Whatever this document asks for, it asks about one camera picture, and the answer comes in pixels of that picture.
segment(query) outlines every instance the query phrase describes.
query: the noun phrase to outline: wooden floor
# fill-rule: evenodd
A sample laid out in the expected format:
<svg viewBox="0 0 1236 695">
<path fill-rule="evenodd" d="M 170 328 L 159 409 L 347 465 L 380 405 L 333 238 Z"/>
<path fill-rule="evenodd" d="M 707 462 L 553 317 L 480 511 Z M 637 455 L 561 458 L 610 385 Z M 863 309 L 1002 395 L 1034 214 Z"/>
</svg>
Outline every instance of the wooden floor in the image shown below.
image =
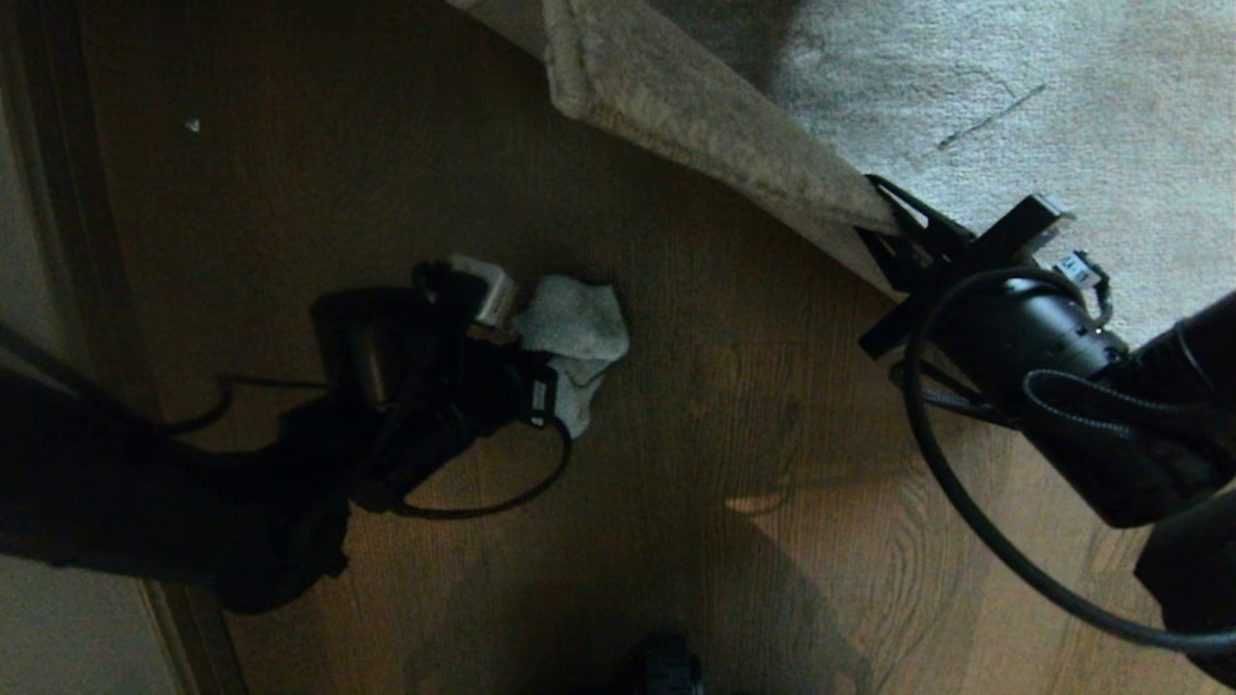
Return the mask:
<svg viewBox="0 0 1236 695">
<path fill-rule="evenodd" d="M 100 139 L 169 417 L 210 375 L 319 373 L 319 294 L 460 251 L 614 283 L 632 331 L 574 467 L 502 517 L 358 512 L 351 569 L 230 618 L 253 693 L 561 693 L 679 629 L 717 693 L 1217 693 L 1079 627 L 995 564 L 855 345 L 885 299 L 721 185 L 574 124 L 541 67 L 436 1 L 82 0 Z M 189 127 L 190 121 L 197 127 Z M 287 393 L 201 439 L 256 446 Z M 1015 539 L 1143 618 L 1104 531 L 1016 437 L 941 418 Z M 552 438 L 509 429 L 417 492 L 508 496 Z"/>
</svg>

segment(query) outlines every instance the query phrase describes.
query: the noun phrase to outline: carpet stain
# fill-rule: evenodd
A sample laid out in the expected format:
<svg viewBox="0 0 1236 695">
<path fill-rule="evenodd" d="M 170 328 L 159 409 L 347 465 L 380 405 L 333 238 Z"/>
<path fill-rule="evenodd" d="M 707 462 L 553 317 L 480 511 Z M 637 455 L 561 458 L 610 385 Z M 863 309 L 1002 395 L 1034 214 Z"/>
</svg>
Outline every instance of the carpet stain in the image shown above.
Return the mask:
<svg viewBox="0 0 1236 695">
<path fill-rule="evenodd" d="M 1012 104 L 1009 104 L 1007 106 L 1005 106 L 1004 109 L 996 111 L 995 114 L 991 114 L 990 116 L 988 116 L 985 119 L 980 119 L 978 121 L 974 121 L 973 124 L 963 127 L 962 130 L 958 130 L 953 135 L 949 135 L 944 140 L 941 140 L 939 142 L 936 143 L 936 148 L 937 150 L 948 150 L 958 140 L 965 137 L 967 135 L 970 135 L 971 132 L 974 132 L 976 130 L 983 130 L 984 127 L 988 127 L 989 125 L 996 122 L 997 120 L 1007 116 L 1009 114 L 1011 114 L 1011 113 L 1016 111 L 1017 109 L 1020 109 L 1023 104 L 1026 104 L 1026 101 L 1030 101 L 1031 99 L 1033 99 L 1038 94 L 1042 94 L 1044 90 L 1047 90 L 1047 83 L 1046 82 L 1042 83 L 1042 84 L 1039 84 L 1035 89 L 1031 89 L 1026 94 L 1022 94 L 1016 100 L 1014 100 Z"/>
</svg>

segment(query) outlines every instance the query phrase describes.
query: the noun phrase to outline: black mount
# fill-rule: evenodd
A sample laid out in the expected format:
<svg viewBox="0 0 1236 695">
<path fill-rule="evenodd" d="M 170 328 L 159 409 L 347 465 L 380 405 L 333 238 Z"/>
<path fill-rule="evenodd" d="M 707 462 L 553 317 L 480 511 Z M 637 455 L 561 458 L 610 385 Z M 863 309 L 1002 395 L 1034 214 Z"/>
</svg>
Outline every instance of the black mount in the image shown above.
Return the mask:
<svg viewBox="0 0 1236 695">
<path fill-rule="evenodd" d="M 892 288 L 910 294 L 859 339 L 871 359 L 905 343 L 916 318 L 957 282 L 984 271 L 1032 263 L 1031 254 L 1065 216 L 1042 195 L 1028 195 L 976 236 L 889 181 L 878 176 L 868 179 L 892 203 L 902 235 L 859 229 L 859 237 Z"/>
</svg>

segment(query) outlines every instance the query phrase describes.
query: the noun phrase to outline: door frame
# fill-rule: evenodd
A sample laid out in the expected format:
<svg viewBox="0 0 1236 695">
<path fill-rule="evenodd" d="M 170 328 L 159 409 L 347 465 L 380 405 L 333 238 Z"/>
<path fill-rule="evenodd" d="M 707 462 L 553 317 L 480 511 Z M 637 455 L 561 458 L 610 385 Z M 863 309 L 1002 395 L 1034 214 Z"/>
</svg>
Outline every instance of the door frame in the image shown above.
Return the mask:
<svg viewBox="0 0 1236 695">
<path fill-rule="evenodd" d="M 0 106 L 63 319 L 69 359 L 140 412 L 159 414 L 108 195 L 74 0 L 0 2 Z M 246 694 L 218 601 L 141 581 L 187 695 Z"/>
</svg>

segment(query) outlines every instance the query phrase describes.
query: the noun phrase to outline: white connector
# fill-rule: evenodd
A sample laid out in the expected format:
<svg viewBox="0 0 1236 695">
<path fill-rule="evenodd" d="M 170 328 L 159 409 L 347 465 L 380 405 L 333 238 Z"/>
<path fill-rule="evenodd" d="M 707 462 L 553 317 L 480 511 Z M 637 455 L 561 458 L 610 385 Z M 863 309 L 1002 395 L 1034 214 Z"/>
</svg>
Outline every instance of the white connector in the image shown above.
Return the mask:
<svg viewBox="0 0 1236 695">
<path fill-rule="evenodd" d="M 489 328 L 502 328 L 510 318 L 510 309 L 515 304 L 515 292 L 519 288 L 515 281 L 510 279 L 502 267 L 471 256 L 455 254 L 447 262 L 455 272 L 478 277 L 489 286 L 473 320 Z"/>
</svg>

